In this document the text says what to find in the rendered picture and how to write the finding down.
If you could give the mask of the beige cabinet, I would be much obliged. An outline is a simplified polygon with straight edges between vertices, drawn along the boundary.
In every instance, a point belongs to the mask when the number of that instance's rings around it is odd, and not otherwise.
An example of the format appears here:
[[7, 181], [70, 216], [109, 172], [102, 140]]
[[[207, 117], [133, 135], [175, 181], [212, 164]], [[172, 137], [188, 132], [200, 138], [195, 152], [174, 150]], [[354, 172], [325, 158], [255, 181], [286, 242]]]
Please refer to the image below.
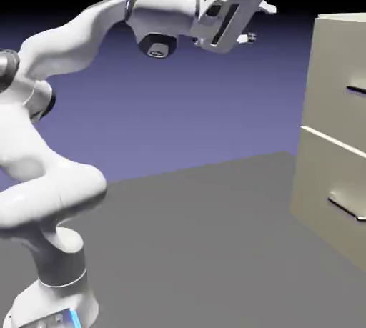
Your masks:
[[366, 13], [315, 19], [290, 210], [366, 272]]

